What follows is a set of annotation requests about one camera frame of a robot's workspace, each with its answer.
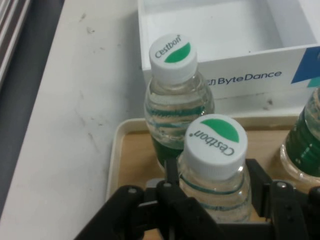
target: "blue graphic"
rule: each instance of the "blue graphic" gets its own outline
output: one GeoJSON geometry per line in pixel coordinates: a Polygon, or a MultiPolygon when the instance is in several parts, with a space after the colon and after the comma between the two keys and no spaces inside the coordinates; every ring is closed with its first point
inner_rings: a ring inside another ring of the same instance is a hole
{"type": "Polygon", "coordinates": [[[305,50],[300,65],[294,75],[292,84],[311,79],[308,87],[320,85],[320,46],[305,50]]]}

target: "green label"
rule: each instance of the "green label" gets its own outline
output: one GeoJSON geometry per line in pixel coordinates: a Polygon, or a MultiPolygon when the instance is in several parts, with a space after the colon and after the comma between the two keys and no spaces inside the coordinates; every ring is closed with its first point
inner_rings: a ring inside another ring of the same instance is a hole
{"type": "Polygon", "coordinates": [[[181,60],[185,59],[188,54],[190,53],[190,43],[188,42],[186,45],[181,47],[180,49],[174,51],[171,53],[166,59],[165,63],[177,63],[180,62],[181,60]]]}
{"type": "Polygon", "coordinates": [[[239,135],[234,126],[221,119],[207,119],[201,122],[214,130],[217,134],[232,142],[239,143],[239,135]]]}
{"type": "MultiPolygon", "coordinates": [[[[173,49],[178,43],[180,43],[182,40],[180,38],[180,35],[177,35],[177,37],[175,39],[173,39],[172,41],[168,42],[162,49],[158,50],[155,53],[155,57],[157,59],[162,58],[162,56],[167,55],[171,49],[173,49]]],[[[170,53],[169,56],[166,57],[166,59],[164,60],[165,63],[177,63],[182,61],[183,59],[185,59],[191,50],[191,45],[188,42],[187,44],[185,44],[183,47],[175,50],[174,52],[170,53]]]]}
{"type": "Polygon", "coordinates": [[[231,156],[235,153],[235,149],[230,146],[230,142],[239,143],[239,134],[234,126],[227,121],[214,118],[204,120],[201,124],[212,129],[212,134],[203,127],[200,127],[201,130],[196,130],[194,133],[190,133],[189,137],[196,137],[203,140],[204,144],[216,148],[225,156],[231,156]]]}

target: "dark floor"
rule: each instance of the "dark floor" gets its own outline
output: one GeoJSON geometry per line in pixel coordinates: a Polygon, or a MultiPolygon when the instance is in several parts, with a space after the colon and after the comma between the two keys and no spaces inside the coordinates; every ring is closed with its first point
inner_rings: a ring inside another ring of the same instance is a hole
{"type": "Polygon", "coordinates": [[[0,90],[0,216],[63,4],[33,0],[0,90]]]}

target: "screw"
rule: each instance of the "screw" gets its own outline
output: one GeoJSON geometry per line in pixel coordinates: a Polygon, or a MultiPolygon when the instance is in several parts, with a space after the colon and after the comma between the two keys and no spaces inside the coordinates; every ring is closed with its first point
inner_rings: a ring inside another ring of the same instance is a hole
{"type": "Polygon", "coordinates": [[[163,186],[164,186],[165,188],[170,188],[172,185],[171,185],[170,182],[166,182],[165,184],[163,184],[163,186]]]}
{"type": "Polygon", "coordinates": [[[135,193],[137,193],[137,189],[135,189],[133,187],[130,187],[129,190],[128,190],[128,193],[135,194],[135,193]]]}
{"type": "Polygon", "coordinates": [[[276,185],[277,185],[279,188],[286,188],[286,187],[287,187],[287,184],[285,184],[285,183],[282,182],[282,181],[279,181],[276,185]]]}

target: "tray rim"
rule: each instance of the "tray rim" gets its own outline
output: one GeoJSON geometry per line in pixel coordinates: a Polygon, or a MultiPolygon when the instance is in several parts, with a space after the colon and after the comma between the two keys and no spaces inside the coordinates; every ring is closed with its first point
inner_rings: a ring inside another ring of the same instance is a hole
{"type": "MultiPolygon", "coordinates": [[[[234,119],[238,121],[244,128],[249,127],[290,127],[293,126],[298,118],[298,115],[288,115],[288,116],[259,116],[259,117],[235,117],[234,119]]],[[[115,130],[115,134],[112,142],[112,150],[108,171],[108,182],[106,189],[107,201],[111,194],[114,193],[118,186],[118,174],[122,151],[122,142],[125,135],[133,132],[148,131],[145,118],[131,118],[121,122],[115,130]]]]}

